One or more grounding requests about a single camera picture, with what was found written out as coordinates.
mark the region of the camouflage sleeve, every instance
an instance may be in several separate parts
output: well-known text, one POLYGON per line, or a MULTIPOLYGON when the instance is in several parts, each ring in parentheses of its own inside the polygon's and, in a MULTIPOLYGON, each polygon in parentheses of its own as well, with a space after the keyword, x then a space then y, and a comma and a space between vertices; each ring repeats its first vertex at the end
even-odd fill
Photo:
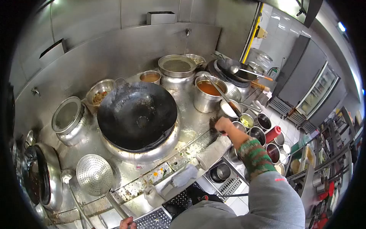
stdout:
POLYGON ((276 171, 271 158, 256 138, 250 137, 239 147, 238 158, 244 163, 250 180, 262 173, 276 171))

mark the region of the faucet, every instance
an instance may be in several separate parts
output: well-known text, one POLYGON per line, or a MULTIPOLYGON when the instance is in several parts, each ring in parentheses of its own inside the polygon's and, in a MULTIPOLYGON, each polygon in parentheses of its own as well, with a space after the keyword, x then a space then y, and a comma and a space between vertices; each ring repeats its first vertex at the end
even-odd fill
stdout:
POLYGON ((33 96, 35 96, 36 94, 38 94, 38 96, 41 97, 41 94, 38 91, 37 87, 33 87, 30 91, 32 92, 33 96))

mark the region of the hand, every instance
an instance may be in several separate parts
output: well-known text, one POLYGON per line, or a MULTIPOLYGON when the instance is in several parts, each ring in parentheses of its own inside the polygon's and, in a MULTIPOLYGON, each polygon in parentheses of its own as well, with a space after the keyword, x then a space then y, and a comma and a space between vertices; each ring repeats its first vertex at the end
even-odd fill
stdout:
POLYGON ((131 229, 137 229, 137 225, 133 222, 133 219, 134 218, 131 216, 122 220, 119 224, 119 229, 128 229, 129 225, 131 226, 131 229))
POLYGON ((230 119, 221 117, 215 124, 215 129, 217 131, 225 131, 227 135, 228 129, 230 129, 232 126, 234 126, 230 119))

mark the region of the wok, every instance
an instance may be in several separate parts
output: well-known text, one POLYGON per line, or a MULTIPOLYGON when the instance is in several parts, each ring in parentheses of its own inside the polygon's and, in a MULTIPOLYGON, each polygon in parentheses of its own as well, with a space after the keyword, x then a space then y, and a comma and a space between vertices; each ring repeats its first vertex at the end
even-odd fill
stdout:
POLYGON ((244 71, 238 71, 237 73, 232 74, 230 71, 231 66, 238 66, 240 69, 247 69, 247 65, 233 59, 219 57, 217 59, 217 66, 227 77, 233 80, 237 80, 240 82, 249 82, 257 79, 256 75, 244 71))
POLYGON ((172 132, 177 120, 174 98, 149 82, 124 84, 101 102, 98 124, 103 136, 130 152, 154 149, 172 132))

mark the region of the colander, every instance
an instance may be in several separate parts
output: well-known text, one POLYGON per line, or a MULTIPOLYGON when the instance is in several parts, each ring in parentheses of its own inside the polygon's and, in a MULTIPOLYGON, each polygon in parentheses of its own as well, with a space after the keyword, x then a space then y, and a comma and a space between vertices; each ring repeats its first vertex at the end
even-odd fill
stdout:
POLYGON ((113 171, 104 158, 96 154, 85 155, 78 162, 76 176, 83 191, 91 196, 105 194, 122 219, 128 218, 110 193, 114 179, 113 171))

